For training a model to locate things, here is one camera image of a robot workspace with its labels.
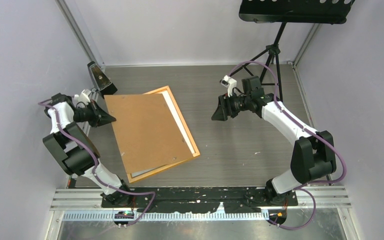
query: white wall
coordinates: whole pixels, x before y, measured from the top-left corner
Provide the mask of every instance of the white wall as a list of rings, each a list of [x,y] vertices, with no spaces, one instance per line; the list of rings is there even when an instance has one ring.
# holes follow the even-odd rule
[[[37,102],[92,82],[88,59],[54,0],[0,0],[0,240],[40,240],[66,174],[42,138]]]
[[[107,66],[236,64],[272,44],[280,26],[242,21],[241,0],[71,1]],[[294,60],[310,27],[288,23],[281,62]]]
[[[384,1],[355,1],[323,25],[299,65],[310,113],[343,154],[346,186],[367,239],[384,239]]]

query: cardboard panel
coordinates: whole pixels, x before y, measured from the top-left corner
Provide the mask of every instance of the cardboard panel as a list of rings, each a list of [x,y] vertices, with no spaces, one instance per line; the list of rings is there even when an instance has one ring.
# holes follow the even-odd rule
[[[106,95],[105,102],[128,174],[194,157],[162,94]]]

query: tripod leg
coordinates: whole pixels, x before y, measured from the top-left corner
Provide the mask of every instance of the tripod leg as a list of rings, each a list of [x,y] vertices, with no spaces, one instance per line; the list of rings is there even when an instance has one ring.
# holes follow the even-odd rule
[[[270,67],[270,63],[272,62],[272,59],[273,59],[273,55],[268,54],[267,61],[265,61],[265,65],[266,65],[267,67]],[[264,79],[264,76],[266,75],[266,72],[267,72],[267,68],[263,68],[262,73],[261,73],[261,75],[259,76],[259,81],[260,81],[261,83],[263,83],[263,79]]]
[[[279,96],[280,96],[280,101],[283,102],[284,101],[284,95],[282,93],[281,65],[279,64],[279,55],[276,54],[275,58],[276,58],[277,80],[279,81]]]
[[[261,57],[263,54],[267,53],[268,51],[269,51],[269,50],[266,49],[266,50],[260,52],[257,56],[253,57],[253,58],[251,59],[251,61],[255,61],[256,59],[258,59],[259,57]],[[242,70],[243,68],[245,68],[245,67],[248,66],[248,65],[249,65],[249,63],[245,63],[245,64],[242,65],[240,68],[238,68],[238,69],[236,69],[234,72],[232,72],[232,74],[231,74],[230,76],[235,75],[237,72],[239,72],[240,70]]]

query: purple cable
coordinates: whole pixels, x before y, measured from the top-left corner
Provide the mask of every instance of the purple cable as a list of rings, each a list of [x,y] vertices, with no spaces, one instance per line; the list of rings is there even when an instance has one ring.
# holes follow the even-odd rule
[[[141,219],[142,216],[143,216],[143,215],[148,211],[148,209],[150,208],[152,202],[153,202],[154,199],[155,199],[156,193],[155,193],[154,191],[148,191],[148,192],[129,192],[129,191],[124,191],[124,190],[121,190],[121,189],[119,189],[119,188],[117,188],[117,187],[115,187],[115,186],[111,186],[111,185],[109,185],[109,184],[103,182],[103,181],[96,175],[96,173],[95,173],[95,171],[96,171],[96,169],[97,169],[97,167],[98,167],[98,165],[99,165],[99,162],[98,162],[98,159],[97,159],[97,157],[95,156],[94,152],[93,152],[93,151],[92,151],[86,144],[84,144],[83,142],[81,142],[79,139],[77,139],[77,138],[71,136],[70,134],[68,134],[67,132],[65,132],[65,131],[63,130],[63,128],[62,128],[61,125],[60,125],[60,115],[58,114],[58,110],[57,110],[55,107],[53,107],[53,106],[51,106],[51,105],[49,105],[49,104],[46,104],[46,102],[49,102],[50,100],[51,100],[51,99],[46,99],[46,100],[44,100],[44,101],[39,102],[38,104],[39,104],[40,106],[47,107],[47,108],[50,108],[50,109],[54,110],[54,111],[55,111],[55,116],[56,116],[56,125],[58,126],[58,129],[59,129],[59,131],[62,133],[62,135],[66,136],[68,139],[74,141],[74,142],[77,143],[79,146],[81,146],[82,148],[84,148],[84,149],[86,150],[86,152],[92,157],[93,162],[94,162],[94,167],[92,168],[92,174],[93,174],[93,176],[95,177],[95,179],[96,179],[100,184],[102,184],[102,185],[104,185],[104,186],[107,186],[108,188],[114,189],[114,190],[116,190],[116,191],[118,191],[118,192],[120,192],[120,193],[122,193],[122,194],[127,194],[127,195],[133,195],[133,196],[146,196],[146,195],[150,195],[150,194],[152,194],[152,198],[151,198],[151,200],[149,201],[148,205],[147,205],[147,206],[145,207],[145,209],[143,210],[142,214],[139,215],[139,217],[137,217],[134,221],[132,221],[132,222],[130,222],[129,224],[127,224],[126,227],[131,226],[131,225],[137,223],[137,222],[139,221],[139,219]]]
[[[320,142],[324,143],[327,147],[329,147],[339,158],[339,161],[340,163],[342,164],[342,174],[341,176],[338,178],[338,179],[335,179],[335,180],[317,180],[317,181],[312,181],[312,182],[309,182],[311,184],[334,184],[334,183],[338,183],[340,181],[342,181],[344,178],[345,178],[345,175],[347,174],[347,165],[345,164],[345,161],[344,159],[342,158],[342,155],[336,150],[336,148],[334,146],[332,146],[329,142],[327,142],[326,140],[324,140],[323,138],[321,138],[320,136],[318,136],[316,133],[308,130],[307,128],[305,128],[301,123],[299,123],[294,117],[292,117],[288,112],[286,111],[282,111],[282,107],[281,105],[278,103],[278,99],[277,99],[277,96],[278,96],[278,91],[279,91],[279,80],[278,80],[278,76],[273,72],[273,70],[264,65],[262,62],[259,62],[259,61],[243,61],[241,63],[239,63],[238,65],[236,65],[229,73],[228,73],[228,76],[230,77],[232,75],[232,73],[240,68],[242,65],[244,64],[258,64],[258,65],[261,65],[263,66],[264,68],[266,68],[270,73],[271,75],[273,75],[273,78],[274,78],[274,83],[275,83],[275,87],[274,87],[274,104],[276,105],[276,107],[280,110],[280,112],[282,112],[283,114],[285,114],[285,116],[287,116],[287,118],[289,118],[293,123],[295,123],[299,128],[303,129],[306,133],[310,134],[311,136],[315,137],[317,140],[319,140]],[[302,189],[302,187],[304,187],[305,185],[307,184],[303,184],[301,186],[298,186],[296,188],[294,188],[294,190],[301,190],[301,191],[304,191],[306,192],[308,195],[310,195],[311,199],[312,199],[312,202],[313,202],[313,212],[310,216],[310,219],[302,226],[298,226],[298,227],[290,227],[290,226],[283,226],[283,225],[279,225],[280,228],[282,229],[286,229],[286,230],[298,230],[298,229],[302,229],[304,227],[306,227],[308,224],[310,224],[310,222],[313,220],[314,218],[314,215],[316,214],[316,200],[314,198],[314,196],[307,190],[305,189]],[[275,223],[274,221],[272,220],[268,220],[270,223],[272,224],[275,224],[277,225],[277,223]]]

